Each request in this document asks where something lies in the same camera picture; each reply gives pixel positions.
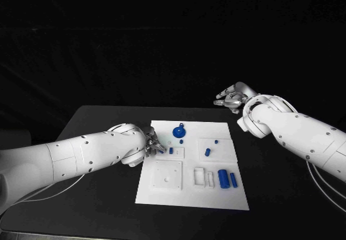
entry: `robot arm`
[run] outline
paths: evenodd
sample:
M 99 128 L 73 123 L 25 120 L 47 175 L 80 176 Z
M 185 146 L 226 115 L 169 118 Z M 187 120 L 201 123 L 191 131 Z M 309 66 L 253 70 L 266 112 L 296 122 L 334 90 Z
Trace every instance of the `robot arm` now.
M 346 182 L 346 133 L 299 113 L 282 97 L 257 94 L 243 82 L 217 98 L 224 96 L 226 100 L 217 100 L 214 104 L 227 106 L 236 114 L 244 104 L 239 120 L 243 130 L 259 138 L 273 133 L 285 148 Z
M 153 127 L 133 124 L 48 144 L 0 151 L 0 214 L 40 188 L 91 173 L 117 162 L 130 167 L 162 146 Z

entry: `white board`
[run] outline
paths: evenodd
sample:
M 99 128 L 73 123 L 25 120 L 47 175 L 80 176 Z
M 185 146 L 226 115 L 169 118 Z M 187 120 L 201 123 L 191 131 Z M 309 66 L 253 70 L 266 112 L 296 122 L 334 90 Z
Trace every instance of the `white board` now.
M 184 138 L 174 136 L 174 129 L 184 123 L 187 135 Z M 231 139 L 230 127 L 226 122 L 192 122 L 192 121 L 152 121 L 161 143 L 168 148 L 184 148 L 184 158 L 174 159 L 169 154 L 146 158 L 142 167 L 142 175 L 138 189 L 138 204 L 185 206 L 215 209 L 250 210 L 243 177 L 239 168 L 234 142 Z M 227 140 L 233 154 L 230 159 L 221 161 L 205 161 L 201 159 L 200 139 Z M 156 188 L 153 186 L 155 170 L 158 161 L 182 162 L 182 185 L 181 190 L 172 188 Z M 214 188 L 195 187 L 195 168 L 204 168 L 205 180 L 208 172 L 213 172 Z M 223 189 L 218 170 L 226 169 L 231 182 L 230 173 L 236 174 L 239 187 Z

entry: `black curtain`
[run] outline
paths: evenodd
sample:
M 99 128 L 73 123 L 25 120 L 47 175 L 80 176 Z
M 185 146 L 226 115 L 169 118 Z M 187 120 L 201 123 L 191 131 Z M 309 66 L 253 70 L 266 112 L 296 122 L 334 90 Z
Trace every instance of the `black curtain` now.
M 0 9 L 0 124 L 27 128 L 34 144 L 57 139 L 83 105 L 215 108 L 239 81 L 346 130 L 342 0 Z

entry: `blue cylinder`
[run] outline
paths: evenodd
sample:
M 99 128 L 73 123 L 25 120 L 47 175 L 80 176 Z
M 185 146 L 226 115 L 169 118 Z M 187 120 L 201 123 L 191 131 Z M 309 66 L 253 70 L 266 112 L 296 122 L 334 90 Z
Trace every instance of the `blue cylinder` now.
M 220 185 L 223 189 L 230 189 L 230 176 L 228 176 L 228 171 L 226 169 L 221 169 L 218 171 L 218 180 L 220 180 Z
M 205 150 L 205 155 L 210 157 L 210 154 L 211 154 L 211 148 L 208 148 L 207 150 Z
M 231 176 L 233 186 L 234 186 L 234 188 L 239 188 L 236 174 L 234 174 L 234 173 L 230 173 L 230 176 Z
M 185 125 L 181 123 L 179 126 L 174 129 L 174 136 L 182 138 L 187 135 Z

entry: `black table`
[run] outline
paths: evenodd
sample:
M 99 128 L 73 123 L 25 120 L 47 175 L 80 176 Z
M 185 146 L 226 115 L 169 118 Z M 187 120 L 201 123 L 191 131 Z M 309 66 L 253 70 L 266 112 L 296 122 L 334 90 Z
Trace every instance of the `black table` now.
M 259 139 L 237 124 L 241 116 L 226 108 L 84 106 L 58 140 L 107 131 L 122 123 L 139 127 L 152 120 L 227 122 L 250 211 L 136 204 L 142 164 L 122 163 L 87 174 L 57 197 L 14 206 L 0 228 L 11 232 L 107 239 L 231 239 L 236 234 L 346 232 L 342 211 L 321 193 L 306 161 L 270 135 Z M 37 197 L 58 193 L 79 179 L 60 182 Z

